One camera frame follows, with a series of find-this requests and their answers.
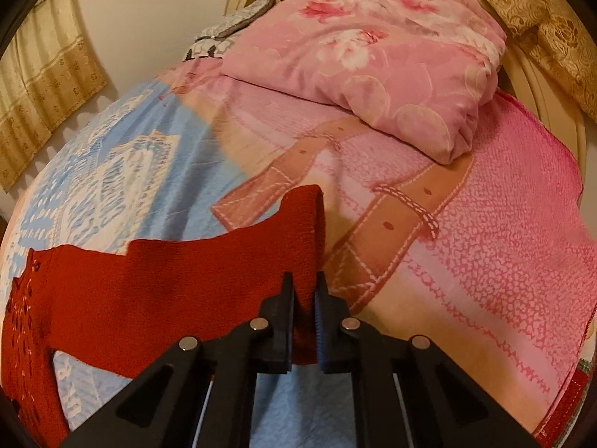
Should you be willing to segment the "red embroidered knit sweater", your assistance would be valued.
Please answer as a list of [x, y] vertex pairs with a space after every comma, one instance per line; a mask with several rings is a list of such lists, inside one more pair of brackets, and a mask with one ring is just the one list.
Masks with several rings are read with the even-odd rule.
[[5, 307], [1, 383], [43, 447], [68, 436], [54, 353], [123, 377], [139, 375], [180, 339], [226, 335], [293, 276], [298, 312], [293, 362], [316, 359], [312, 325], [326, 229], [322, 190], [294, 188], [278, 211], [211, 239], [135, 240], [116, 255], [65, 245], [30, 251]]

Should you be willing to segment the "polka dot patchwork bed sheet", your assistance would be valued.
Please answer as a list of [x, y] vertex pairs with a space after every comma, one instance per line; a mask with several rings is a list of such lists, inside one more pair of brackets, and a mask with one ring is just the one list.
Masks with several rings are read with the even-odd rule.
[[[569, 150], [512, 96], [482, 108], [448, 166], [339, 108], [228, 76], [214, 59], [139, 85], [30, 186], [1, 250], [1, 320], [30, 251], [125, 254], [211, 239], [323, 193], [328, 287], [384, 334], [431, 338], [543, 447], [560, 447], [595, 369], [596, 243]], [[128, 377], [55, 352], [68, 435]], [[261, 446], [347, 446], [347, 392], [311, 364], [269, 382]]]

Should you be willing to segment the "pink floral folded quilt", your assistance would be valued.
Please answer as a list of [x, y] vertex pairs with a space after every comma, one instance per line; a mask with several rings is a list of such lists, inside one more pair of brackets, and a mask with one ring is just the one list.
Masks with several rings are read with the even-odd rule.
[[225, 75], [337, 105], [447, 165], [472, 148], [506, 50], [476, 0], [283, 0], [225, 54]]

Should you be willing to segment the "grey patterned pillow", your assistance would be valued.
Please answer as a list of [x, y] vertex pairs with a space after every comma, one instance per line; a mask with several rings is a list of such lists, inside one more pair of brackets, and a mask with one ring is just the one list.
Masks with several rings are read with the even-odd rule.
[[275, 3], [276, 0], [256, 0], [225, 16], [219, 23], [204, 28], [188, 47], [183, 61], [223, 58], [224, 54], [236, 44], [241, 32], [267, 13]]

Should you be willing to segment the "beige window curtain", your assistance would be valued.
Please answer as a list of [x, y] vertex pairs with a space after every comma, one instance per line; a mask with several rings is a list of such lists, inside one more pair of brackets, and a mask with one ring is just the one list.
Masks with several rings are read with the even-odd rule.
[[1, 187], [9, 191], [54, 131], [107, 85], [76, 0], [37, 0], [1, 58]]

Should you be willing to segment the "beige side curtain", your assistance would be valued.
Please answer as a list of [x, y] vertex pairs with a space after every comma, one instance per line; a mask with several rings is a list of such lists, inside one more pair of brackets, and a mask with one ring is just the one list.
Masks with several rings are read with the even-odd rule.
[[486, 0], [523, 53], [596, 117], [596, 44], [566, 0]]

